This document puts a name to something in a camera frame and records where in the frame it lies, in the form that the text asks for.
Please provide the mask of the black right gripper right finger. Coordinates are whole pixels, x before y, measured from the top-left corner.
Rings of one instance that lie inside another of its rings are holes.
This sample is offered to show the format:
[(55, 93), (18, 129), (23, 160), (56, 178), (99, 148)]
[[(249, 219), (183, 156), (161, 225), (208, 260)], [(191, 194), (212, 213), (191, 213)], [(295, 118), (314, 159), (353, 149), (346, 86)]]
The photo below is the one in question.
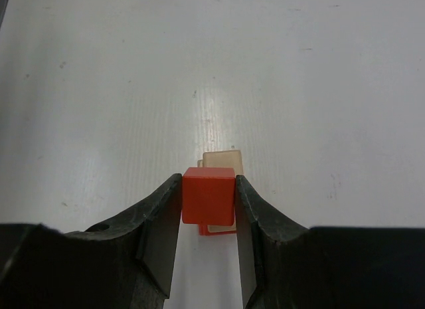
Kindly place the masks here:
[(239, 175), (245, 308), (423, 308), (424, 230), (301, 226)]

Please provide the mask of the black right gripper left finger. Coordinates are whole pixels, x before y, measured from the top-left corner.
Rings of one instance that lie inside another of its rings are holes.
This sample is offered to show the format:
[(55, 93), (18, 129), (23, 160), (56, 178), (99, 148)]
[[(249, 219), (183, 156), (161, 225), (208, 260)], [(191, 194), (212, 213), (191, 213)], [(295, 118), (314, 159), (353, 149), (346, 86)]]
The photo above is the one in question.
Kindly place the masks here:
[(1, 225), (2, 308), (162, 308), (171, 292), (182, 176), (85, 231)]

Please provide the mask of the plain red wood block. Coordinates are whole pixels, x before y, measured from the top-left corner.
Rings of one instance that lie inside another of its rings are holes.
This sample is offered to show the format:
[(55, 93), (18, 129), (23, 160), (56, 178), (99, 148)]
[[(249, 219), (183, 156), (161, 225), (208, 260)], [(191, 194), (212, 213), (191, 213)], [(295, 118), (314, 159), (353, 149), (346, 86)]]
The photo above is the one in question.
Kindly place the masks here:
[(190, 167), (182, 179), (185, 224), (231, 226), (236, 174), (229, 167)]

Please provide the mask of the long natural wood block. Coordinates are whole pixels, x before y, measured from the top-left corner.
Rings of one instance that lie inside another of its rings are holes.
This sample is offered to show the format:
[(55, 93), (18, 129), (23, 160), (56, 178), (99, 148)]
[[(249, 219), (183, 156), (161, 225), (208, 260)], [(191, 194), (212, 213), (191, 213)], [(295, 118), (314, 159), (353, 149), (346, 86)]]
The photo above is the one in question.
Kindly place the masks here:
[(205, 152), (202, 160), (203, 167), (228, 167), (232, 168), (236, 175), (244, 174), (240, 150), (233, 149), (219, 152)]

